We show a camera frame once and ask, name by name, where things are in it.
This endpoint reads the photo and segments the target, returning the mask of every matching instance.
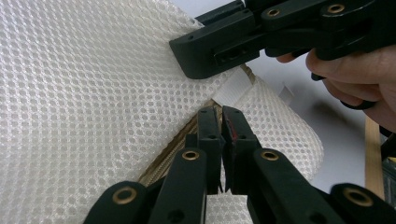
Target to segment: mesh fabric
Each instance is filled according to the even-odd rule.
[[[262,147],[281,151],[306,179],[314,177],[323,160],[321,142],[264,81],[256,77],[253,87],[234,107],[244,112]],[[209,196],[206,221],[252,223],[246,202],[246,196],[230,193]]]
[[[80,223],[105,189],[136,180],[229,76],[183,75],[168,41],[199,27],[164,0],[1,1],[0,223]],[[260,131],[257,110],[273,100],[240,104],[268,144],[277,132]],[[288,149],[308,178],[317,141]],[[244,200],[212,202],[209,222],[248,222]]]

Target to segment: finger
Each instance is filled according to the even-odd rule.
[[[331,82],[329,79],[324,79],[323,83],[327,89],[327,91],[335,98],[338,100],[348,104],[348,105],[361,105],[363,100],[361,98],[358,98],[356,96],[352,96],[349,94],[346,94],[342,91],[339,91]]]
[[[293,61],[296,58],[291,53],[289,53],[289,54],[282,55],[280,57],[276,57],[276,59],[280,63],[289,63],[289,62]]]
[[[371,53],[354,53],[332,61],[322,61],[311,51],[306,66],[313,73],[347,83],[396,82],[396,46]]]
[[[396,89],[395,85],[383,84],[380,86],[380,91],[384,100],[388,102],[389,108],[396,113]]]
[[[376,102],[382,99],[381,91],[378,85],[375,84],[351,84],[338,82],[335,80],[327,79],[326,83],[331,83],[333,87],[344,94],[354,96],[356,98]]]
[[[379,125],[393,133],[396,133],[396,113],[384,100],[376,102],[374,107],[363,111]]]
[[[289,63],[289,62],[293,61],[294,59],[300,57],[301,55],[306,54],[310,50],[311,49],[298,49],[298,50],[295,50],[292,53],[288,53],[288,54],[282,55],[280,57],[277,57],[276,59],[280,63]]]

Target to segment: wooden stick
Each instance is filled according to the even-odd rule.
[[[366,117],[366,165],[365,185],[381,199],[384,199],[384,177],[382,176],[381,141],[379,126]]]

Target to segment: black plastic bracket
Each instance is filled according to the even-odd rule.
[[[396,44],[393,0],[238,0],[197,17],[205,27],[169,42],[185,75],[215,74],[260,56],[317,49],[322,60]]]
[[[166,177],[151,186],[123,181],[107,189],[84,223],[205,223],[206,195],[218,193],[220,155],[226,189],[247,195],[255,224],[396,223],[396,211],[368,189],[336,185],[330,194],[312,187],[280,151],[262,148],[242,111],[203,108],[198,133],[186,137]]]

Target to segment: white table surface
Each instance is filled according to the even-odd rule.
[[[230,0],[171,0],[191,17],[225,5]],[[310,79],[305,56],[282,64],[261,57],[247,65],[276,93],[290,91],[290,107],[317,133],[324,146],[324,162],[311,184],[329,192],[337,183],[364,186],[364,114],[350,110],[332,98],[321,82]]]

